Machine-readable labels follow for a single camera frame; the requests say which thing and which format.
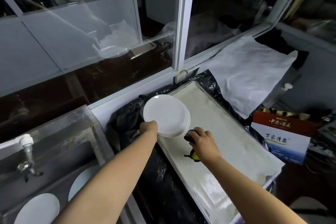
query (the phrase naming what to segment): white cloth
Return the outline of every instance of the white cloth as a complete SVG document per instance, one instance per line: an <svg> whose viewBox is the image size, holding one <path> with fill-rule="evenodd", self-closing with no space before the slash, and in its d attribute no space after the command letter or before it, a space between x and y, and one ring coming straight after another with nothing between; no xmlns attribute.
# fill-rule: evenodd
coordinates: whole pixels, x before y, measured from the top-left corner
<svg viewBox="0 0 336 224"><path fill-rule="evenodd" d="M246 119L268 96L296 57L296 51L285 55L247 36L226 46L199 70L210 70L224 99Z"/></svg>

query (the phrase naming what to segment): sink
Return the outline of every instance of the sink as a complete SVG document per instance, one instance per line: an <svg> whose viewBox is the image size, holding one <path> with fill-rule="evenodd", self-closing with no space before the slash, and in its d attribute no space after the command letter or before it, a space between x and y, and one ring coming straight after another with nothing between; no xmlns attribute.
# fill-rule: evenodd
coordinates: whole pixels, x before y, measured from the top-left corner
<svg viewBox="0 0 336 224"><path fill-rule="evenodd" d="M13 224L21 208L33 197L52 193L60 211L68 203L70 188L85 169L104 165L113 158L98 120L80 107L27 132L34 140L34 176L17 167L26 156L17 145L0 150L0 223ZM133 196L125 205L119 222L145 223Z"/></svg>

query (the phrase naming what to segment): stack of plates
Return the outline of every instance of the stack of plates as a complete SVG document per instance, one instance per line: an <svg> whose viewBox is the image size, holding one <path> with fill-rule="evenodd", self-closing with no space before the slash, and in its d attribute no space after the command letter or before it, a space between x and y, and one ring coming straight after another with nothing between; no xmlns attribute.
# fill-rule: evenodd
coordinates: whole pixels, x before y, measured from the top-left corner
<svg viewBox="0 0 336 224"><path fill-rule="evenodd" d="M190 126L190 112L177 98L157 95L146 103L143 109L145 121L155 120L158 133L167 138L182 136Z"/></svg>

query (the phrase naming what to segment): yellow and black object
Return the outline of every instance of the yellow and black object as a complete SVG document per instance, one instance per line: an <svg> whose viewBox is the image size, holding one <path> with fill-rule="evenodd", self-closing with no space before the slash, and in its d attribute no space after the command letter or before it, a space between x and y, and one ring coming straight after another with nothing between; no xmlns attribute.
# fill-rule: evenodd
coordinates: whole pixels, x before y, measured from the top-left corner
<svg viewBox="0 0 336 224"><path fill-rule="evenodd" d="M183 137L186 141L188 142L192 142L192 143L195 143L193 137L191 135L189 135L188 133L190 131L194 131L196 132L198 135L199 133L195 130L195 129L191 129L187 132L187 134ZM195 162L200 162L200 159L198 158L197 154L195 153L195 150L194 149L191 149L191 152L190 152L190 155L184 155L185 157L188 157L188 158L191 158L193 161Z"/></svg>

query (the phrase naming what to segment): forearm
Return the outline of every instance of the forearm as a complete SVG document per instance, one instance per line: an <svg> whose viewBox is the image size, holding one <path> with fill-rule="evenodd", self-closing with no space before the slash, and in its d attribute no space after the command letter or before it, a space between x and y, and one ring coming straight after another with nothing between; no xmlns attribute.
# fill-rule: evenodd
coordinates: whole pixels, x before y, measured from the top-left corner
<svg viewBox="0 0 336 224"><path fill-rule="evenodd" d="M218 180L246 223L305 224L280 200L236 170L225 159L218 158L205 163L205 166Z"/></svg>
<svg viewBox="0 0 336 224"><path fill-rule="evenodd" d="M116 223L149 159L156 137L156 133L145 132L118 153L76 195L55 223Z"/></svg>

